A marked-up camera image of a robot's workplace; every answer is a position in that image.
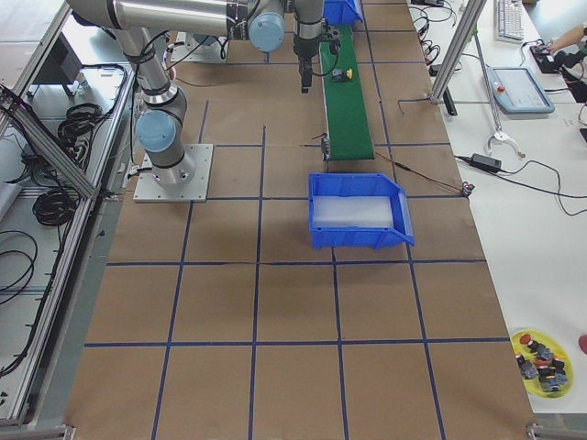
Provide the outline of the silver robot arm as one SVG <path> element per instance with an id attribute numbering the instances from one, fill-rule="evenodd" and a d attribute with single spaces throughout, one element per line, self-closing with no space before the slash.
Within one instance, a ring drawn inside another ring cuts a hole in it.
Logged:
<path id="1" fill-rule="evenodd" d="M 111 30 L 131 63 L 148 108 L 135 133 L 150 159 L 154 180 L 164 186 L 190 181 L 197 166 L 182 142 L 187 97 L 158 56 L 151 30 L 248 40 L 269 53 L 281 46 L 284 17 L 291 13 L 302 93 L 316 77 L 313 58 L 320 45 L 327 43 L 332 50 L 339 46 L 321 1 L 71 1 L 69 6 L 83 20 Z"/>

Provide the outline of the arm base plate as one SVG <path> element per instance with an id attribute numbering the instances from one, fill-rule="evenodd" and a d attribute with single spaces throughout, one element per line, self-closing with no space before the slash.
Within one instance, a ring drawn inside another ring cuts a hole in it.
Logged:
<path id="1" fill-rule="evenodd" d="M 213 162 L 212 144 L 185 144 L 183 161 L 173 168 L 153 166 L 145 154 L 133 199 L 137 203 L 204 203 Z"/>

